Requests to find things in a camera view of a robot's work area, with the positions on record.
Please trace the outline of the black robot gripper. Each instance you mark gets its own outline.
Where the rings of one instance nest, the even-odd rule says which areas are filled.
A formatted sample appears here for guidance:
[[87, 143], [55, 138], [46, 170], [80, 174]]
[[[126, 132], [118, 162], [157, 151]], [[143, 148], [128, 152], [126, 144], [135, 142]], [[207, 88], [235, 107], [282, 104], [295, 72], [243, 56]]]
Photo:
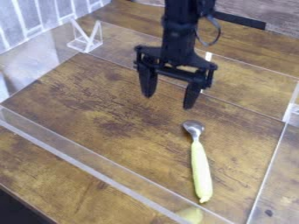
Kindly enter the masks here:
[[135, 68], [143, 95], [150, 98], [157, 90], [158, 75], [189, 82], [183, 108], [191, 109], [202, 92], [213, 83], [218, 66], [195, 52], [197, 23], [163, 21], [163, 43], [161, 46], [135, 47]]

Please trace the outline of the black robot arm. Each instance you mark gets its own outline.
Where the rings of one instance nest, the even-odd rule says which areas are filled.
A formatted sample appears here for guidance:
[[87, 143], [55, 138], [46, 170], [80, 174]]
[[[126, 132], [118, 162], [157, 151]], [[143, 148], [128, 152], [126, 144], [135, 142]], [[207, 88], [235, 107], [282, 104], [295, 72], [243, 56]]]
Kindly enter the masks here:
[[195, 52], [198, 21], [207, 18], [221, 29], [213, 17], [217, 0], [165, 0], [163, 44], [161, 47], [135, 47], [135, 68], [143, 95], [155, 94], [158, 75], [166, 75], [189, 83], [183, 108], [191, 109], [203, 89], [211, 87], [218, 65]]

